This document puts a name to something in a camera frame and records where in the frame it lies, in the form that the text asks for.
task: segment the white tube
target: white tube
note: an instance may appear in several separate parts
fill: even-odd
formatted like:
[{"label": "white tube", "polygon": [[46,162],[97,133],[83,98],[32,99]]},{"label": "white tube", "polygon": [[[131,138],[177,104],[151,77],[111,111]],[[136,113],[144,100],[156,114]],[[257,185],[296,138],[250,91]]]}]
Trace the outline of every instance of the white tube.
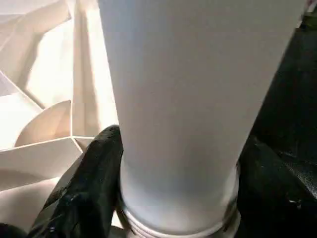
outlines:
[{"label": "white tube", "polygon": [[303,5],[100,0],[122,199],[141,235],[202,237],[223,225],[239,154]]}]

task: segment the white cylinder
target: white cylinder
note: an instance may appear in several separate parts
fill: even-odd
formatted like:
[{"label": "white cylinder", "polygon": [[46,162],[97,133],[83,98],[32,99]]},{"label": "white cylinder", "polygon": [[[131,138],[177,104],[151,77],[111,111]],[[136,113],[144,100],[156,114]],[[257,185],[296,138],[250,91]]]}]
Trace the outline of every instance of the white cylinder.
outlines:
[{"label": "white cylinder", "polygon": [[100,0],[132,226],[155,237],[221,228],[239,154],[302,5]]}]

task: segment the white paper structure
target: white paper structure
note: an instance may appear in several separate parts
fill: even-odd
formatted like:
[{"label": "white paper structure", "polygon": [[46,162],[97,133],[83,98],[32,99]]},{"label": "white paper structure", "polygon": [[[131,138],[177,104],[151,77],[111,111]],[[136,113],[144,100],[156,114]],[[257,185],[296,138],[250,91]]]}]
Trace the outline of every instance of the white paper structure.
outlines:
[{"label": "white paper structure", "polygon": [[28,231],[58,181],[50,179],[118,120],[97,1],[7,4],[0,3],[0,222]]}]

